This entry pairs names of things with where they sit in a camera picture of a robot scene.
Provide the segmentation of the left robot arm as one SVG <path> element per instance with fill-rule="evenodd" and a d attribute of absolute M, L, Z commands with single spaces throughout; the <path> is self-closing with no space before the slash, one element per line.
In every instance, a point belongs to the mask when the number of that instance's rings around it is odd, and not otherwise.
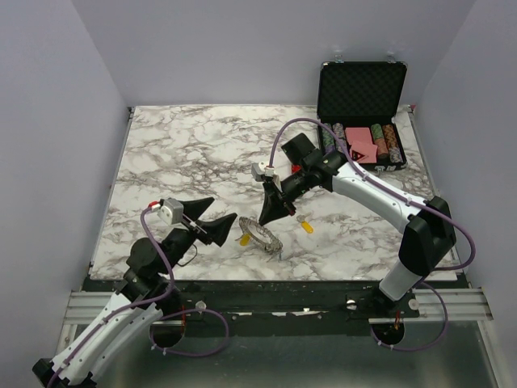
<path fill-rule="evenodd" d="M 221 247 L 236 213 L 213 221 L 201 215 L 214 199 L 149 203 L 140 215 L 145 237 L 131 247 L 128 270 L 97 316 L 64 350 L 38 360 L 32 372 L 44 387 L 94 387 L 95 377 L 130 340 L 155 322 L 175 321 L 179 334 L 190 314 L 223 315 L 186 302 L 175 285 L 173 268 L 197 242 Z"/>

